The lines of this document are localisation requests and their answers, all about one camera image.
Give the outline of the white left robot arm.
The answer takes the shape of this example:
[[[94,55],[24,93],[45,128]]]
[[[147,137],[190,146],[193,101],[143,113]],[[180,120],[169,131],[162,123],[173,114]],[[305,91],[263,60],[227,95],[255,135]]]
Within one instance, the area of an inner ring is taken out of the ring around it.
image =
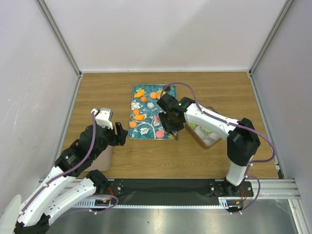
[[[99,170],[90,171],[79,184],[60,192],[109,146],[123,146],[128,132],[117,122],[112,129],[92,124],[56,160],[34,193],[22,204],[15,234],[44,234],[64,212],[92,195],[112,196],[108,179]]]

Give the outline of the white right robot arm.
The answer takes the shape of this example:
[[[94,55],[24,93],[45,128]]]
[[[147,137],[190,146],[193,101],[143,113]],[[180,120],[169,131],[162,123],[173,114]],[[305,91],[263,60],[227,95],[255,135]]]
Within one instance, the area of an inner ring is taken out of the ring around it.
[[[260,140],[252,122],[224,117],[201,106],[196,100],[183,97],[177,100],[165,93],[157,101],[161,108],[159,121],[166,135],[178,140],[178,132],[188,124],[208,129],[227,142],[230,167],[223,182],[225,193],[237,195],[242,190],[248,165],[260,146]]]

